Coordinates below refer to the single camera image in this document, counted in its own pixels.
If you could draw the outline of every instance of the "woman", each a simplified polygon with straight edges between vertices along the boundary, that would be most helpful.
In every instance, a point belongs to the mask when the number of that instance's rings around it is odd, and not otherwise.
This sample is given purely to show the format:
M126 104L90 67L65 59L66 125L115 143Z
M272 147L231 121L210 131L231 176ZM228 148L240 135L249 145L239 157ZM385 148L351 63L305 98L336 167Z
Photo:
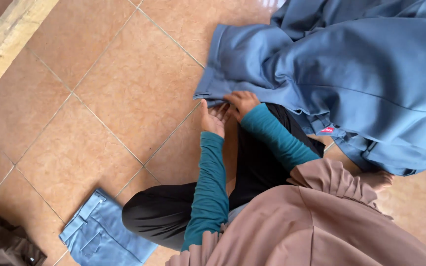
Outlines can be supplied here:
M368 175L366 184L341 162L321 159L280 106L245 91L225 99L238 110L209 113L202 100L198 182L152 187L123 209L128 229L182 251L168 265L426 265L426 246L373 202L373 188L390 185L392 175ZM228 200L222 144L230 116L240 131Z

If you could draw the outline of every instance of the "right hand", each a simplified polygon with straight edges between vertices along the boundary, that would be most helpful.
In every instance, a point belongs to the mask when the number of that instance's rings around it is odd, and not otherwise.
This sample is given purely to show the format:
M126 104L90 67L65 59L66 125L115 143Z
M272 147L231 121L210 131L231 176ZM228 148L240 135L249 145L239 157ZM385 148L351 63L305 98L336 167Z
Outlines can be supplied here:
M235 90L230 94L226 94L223 98L234 104L238 109L230 109L231 114L236 118L236 120L238 120L238 122L241 122L243 117L254 109L254 107L261 104L259 99L257 99L256 94L245 90Z

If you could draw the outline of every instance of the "hand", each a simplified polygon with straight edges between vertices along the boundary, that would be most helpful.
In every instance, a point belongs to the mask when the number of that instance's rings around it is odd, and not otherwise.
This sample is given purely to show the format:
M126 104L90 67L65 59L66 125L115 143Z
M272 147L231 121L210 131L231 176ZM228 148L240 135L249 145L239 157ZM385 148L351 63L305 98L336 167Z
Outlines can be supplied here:
M210 112L208 112L206 100L202 99L200 103L200 109L202 112L202 129L224 138L224 125L231 117L231 111L229 111L229 108L229 104L223 104L221 106L213 107Z
M238 110L231 110L233 116L241 122L243 117L249 113L254 107L261 104L259 99L257 99L256 94L250 91L234 91L231 94L226 94L223 96L225 100L228 100L230 103L234 104Z

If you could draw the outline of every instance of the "teal sleeve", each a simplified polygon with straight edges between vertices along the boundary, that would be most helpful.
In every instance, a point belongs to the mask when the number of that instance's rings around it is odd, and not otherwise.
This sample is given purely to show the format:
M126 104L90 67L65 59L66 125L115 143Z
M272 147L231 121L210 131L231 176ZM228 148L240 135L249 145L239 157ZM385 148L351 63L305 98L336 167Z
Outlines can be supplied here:
M264 142L288 172L297 165L319 159L316 153L288 132L264 103L247 113L241 120L241 126Z
M192 244L201 245L205 231L219 232L228 222L230 203L226 194L226 171L222 148L224 139L215 133L202 132L200 137L200 174L192 203L191 220L186 226L185 242L181 251Z

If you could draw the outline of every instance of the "waistband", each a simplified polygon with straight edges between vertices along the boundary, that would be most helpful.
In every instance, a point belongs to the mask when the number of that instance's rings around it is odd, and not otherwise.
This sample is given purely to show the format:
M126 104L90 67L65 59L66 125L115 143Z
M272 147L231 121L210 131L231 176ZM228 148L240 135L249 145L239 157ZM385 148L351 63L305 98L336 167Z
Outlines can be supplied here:
M59 235L60 240L67 245L67 240L80 228L80 226L87 223L87 219L99 203L106 200L106 197L102 195L102 191L96 189L91 195L90 199L77 211L74 217L68 222Z

